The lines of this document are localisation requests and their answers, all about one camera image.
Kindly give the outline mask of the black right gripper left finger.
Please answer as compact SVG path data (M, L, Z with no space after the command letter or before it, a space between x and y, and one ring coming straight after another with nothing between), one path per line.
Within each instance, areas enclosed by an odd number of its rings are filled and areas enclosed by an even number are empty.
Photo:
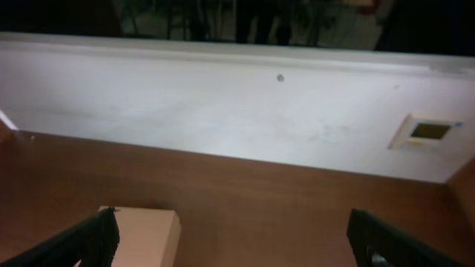
M109 207L37 246L1 263L1 267L111 267L120 235Z

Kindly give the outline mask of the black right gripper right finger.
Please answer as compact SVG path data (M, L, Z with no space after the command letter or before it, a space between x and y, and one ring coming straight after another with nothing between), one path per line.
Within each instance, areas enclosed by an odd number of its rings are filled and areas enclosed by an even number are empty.
M350 212L347 238L358 267L464 267L363 210Z

